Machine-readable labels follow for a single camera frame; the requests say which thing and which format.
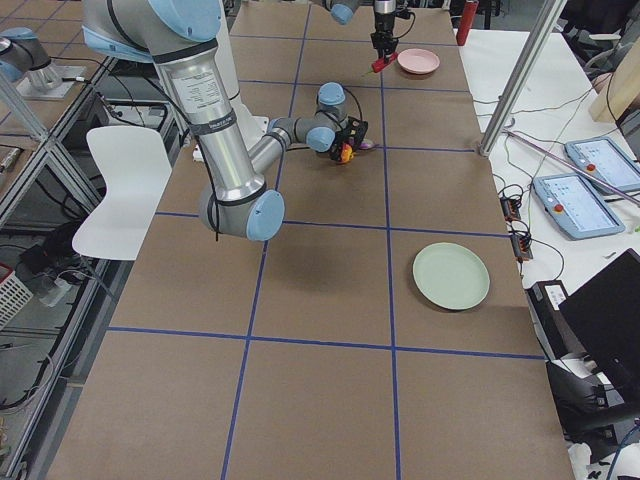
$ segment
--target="red cylinder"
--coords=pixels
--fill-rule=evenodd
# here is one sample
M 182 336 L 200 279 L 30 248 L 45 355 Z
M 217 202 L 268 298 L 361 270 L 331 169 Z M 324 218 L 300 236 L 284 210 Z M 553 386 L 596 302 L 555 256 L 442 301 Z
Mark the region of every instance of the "red cylinder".
M 460 19 L 460 26 L 458 27 L 458 34 L 456 35 L 456 41 L 459 46 L 463 46 L 467 43 L 467 36 L 469 35 L 469 30 L 473 24 L 473 19 L 476 16 L 476 10 L 478 10 L 478 0 L 467 0 L 464 4 L 462 18 Z

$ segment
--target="blue joint cap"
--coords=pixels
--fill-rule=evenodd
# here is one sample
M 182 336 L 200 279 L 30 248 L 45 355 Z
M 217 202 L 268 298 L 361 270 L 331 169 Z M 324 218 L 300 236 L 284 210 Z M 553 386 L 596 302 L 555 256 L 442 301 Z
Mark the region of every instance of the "blue joint cap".
M 10 63 L 0 61 L 0 72 L 7 77 L 10 82 L 17 82 L 22 77 L 22 72 Z
M 36 40 L 38 38 L 33 33 L 33 30 L 27 27 L 9 28 L 4 32 L 0 32 L 0 37 L 5 37 L 9 40 Z
M 84 25 L 82 26 L 82 31 L 84 33 L 84 43 L 86 43 L 87 47 L 91 50 L 122 60 L 131 60 L 140 63 L 153 62 L 153 58 L 148 52 L 140 51 L 130 45 L 104 37 Z
M 323 105 L 340 105 L 345 101 L 342 85 L 336 82 L 325 83 L 318 90 L 318 102 Z
M 267 190 L 253 204 L 247 220 L 247 238 L 265 242 L 272 238 L 284 220 L 284 200 L 275 190 Z
M 311 150 L 316 152 L 326 152 L 331 147 L 336 134 L 329 127 L 315 127 L 309 130 L 305 142 Z
M 148 0 L 171 30 L 193 42 L 208 42 L 220 31 L 220 4 L 211 0 Z
M 353 10 L 338 3 L 331 7 L 331 16 L 340 25 L 347 25 L 353 18 Z

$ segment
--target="white chair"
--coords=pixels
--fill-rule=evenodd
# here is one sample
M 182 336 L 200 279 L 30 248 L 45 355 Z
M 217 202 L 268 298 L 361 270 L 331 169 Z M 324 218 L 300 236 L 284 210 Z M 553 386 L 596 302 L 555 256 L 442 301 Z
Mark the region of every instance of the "white chair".
M 171 174 L 162 137 L 134 126 L 94 128 L 89 150 L 107 193 L 73 237 L 81 255 L 135 260 Z

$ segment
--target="pink plate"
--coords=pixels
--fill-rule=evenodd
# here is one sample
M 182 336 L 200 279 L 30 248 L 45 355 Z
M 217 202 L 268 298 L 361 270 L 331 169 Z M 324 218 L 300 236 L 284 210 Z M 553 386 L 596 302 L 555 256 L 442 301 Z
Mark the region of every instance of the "pink plate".
M 440 66 L 438 56 L 421 48 L 410 48 L 398 55 L 398 63 L 409 73 L 431 73 Z

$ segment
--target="label sticker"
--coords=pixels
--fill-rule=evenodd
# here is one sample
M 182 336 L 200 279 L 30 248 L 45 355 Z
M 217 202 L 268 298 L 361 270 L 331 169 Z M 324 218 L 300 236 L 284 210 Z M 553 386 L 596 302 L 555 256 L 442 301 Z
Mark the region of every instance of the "label sticker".
M 562 291 L 562 287 L 560 287 L 560 285 L 547 285 L 544 288 L 547 291 L 553 309 L 560 310 L 560 304 L 567 299 Z
M 185 78 L 174 78 L 173 84 L 185 113 L 199 113 L 222 99 L 220 87 L 213 71 Z

